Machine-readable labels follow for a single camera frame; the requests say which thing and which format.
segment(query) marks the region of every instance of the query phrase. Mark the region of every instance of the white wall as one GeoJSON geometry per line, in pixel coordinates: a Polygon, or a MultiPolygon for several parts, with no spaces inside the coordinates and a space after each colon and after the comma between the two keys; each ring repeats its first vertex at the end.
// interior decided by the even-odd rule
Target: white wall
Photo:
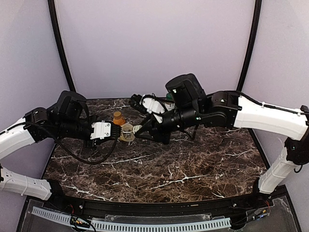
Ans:
{"type": "Polygon", "coordinates": [[[235,89],[254,1],[56,1],[77,91],[87,98],[166,94],[194,73],[207,93],[235,89]]]}
{"type": "MultiPolygon", "coordinates": [[[[49,107],[67,89],[46,0],[0,0],[0,81],[0,131],[36,107],[49,107]]],[[[40,178],[52,145],[45,140],[0,162],[40,178]]],[[[16,231],[24,200],[0,191],[0,232],[16,231]]]]}
{"type": "MultiPolygon", "coordinates": [[[[263,0],[260,24],[244,92],[257,100],[300,108],[309,106],[309,2],[263,0]]],[[[257,131],[270,161],[283,136],[257,131]]],[[[285,181],[302,230],[309,232],[309,166],[285,181]]]]}

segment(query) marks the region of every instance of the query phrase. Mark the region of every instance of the marble table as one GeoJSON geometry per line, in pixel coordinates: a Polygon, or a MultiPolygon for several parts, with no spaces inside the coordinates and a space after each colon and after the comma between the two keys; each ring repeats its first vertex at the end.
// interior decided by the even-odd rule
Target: marble table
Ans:
{"type": "MultiPolygon", "coordinates": [[[[111,120],[121,111],[127,122],[137,125],[142,115],[128,99],[89,100],[92,114],[111,120]]],[[[63,143],[83,159],[98,160],[112,142],[94,149],[83,142],[63,143]]],[[[191,141],[174,132],[169,145],[142,139],[118,142],[105,163],[91,166],[56,147],[44,178],[58,180],[66,195],[85,199],[129,203],[175,203],[211,200],[247,194],[266,171],[262,158],[246,129],[227,130],[200,126],[191,141]]]]}

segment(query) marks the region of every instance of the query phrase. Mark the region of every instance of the tabletop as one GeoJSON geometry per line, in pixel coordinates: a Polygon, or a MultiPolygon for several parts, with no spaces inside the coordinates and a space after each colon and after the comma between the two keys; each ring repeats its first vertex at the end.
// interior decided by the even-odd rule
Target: tabletop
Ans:
{"type": "MultiPolygon", "coordinates": [[[[88,100],[91,114],[112,120],[121,111],[138,125],[143,116],[128,99],[88,100]]],[[[98,160],[112,141],[97,148],[66,138],[63,144],[83,159],[98,160]]],[[[247,129],[200,126],[194,141],[172,133],[170,144],[148,140],[119,141],[102,164],[87,165],[56,147],[44,179],[58,180],[68,196],[128,203],[176,203],[212,200],[251,193],[253,182],[266,171],[247,129]]]]}

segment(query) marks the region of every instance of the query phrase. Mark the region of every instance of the brown marble surface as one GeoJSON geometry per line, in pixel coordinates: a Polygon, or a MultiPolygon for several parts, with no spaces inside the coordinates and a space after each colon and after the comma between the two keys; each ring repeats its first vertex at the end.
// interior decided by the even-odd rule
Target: brown marble surface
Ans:
{"type": "MultiPolygon", "coordinates": [[[[111,120],[121,111],[127,122],[142,121],[127,99],[89,100],[92,114],[111,120]]],[[[83,142],[63,143],[83,159],[100,159],[112,142],[86,149],[83,142]]],[[[246,129],[200,126],[194,141],[174,132],[169,145],[136,139],[118,142],[105,163],[83,164],[57,147],[44,178],[59,180],[69,196],[131,203],[191,202],[250,193],[254,180],[266,171],[246,129]]]]}

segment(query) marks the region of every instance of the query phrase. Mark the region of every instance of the green object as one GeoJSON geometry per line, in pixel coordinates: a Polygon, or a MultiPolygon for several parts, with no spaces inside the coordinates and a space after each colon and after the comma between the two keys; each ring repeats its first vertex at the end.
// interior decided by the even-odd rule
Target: green object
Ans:
{"type": "Polygon", "coordinates": [[[166,94],[166,99],[167,100],[173,100],[172,95],[170,93],[166,94]]]}

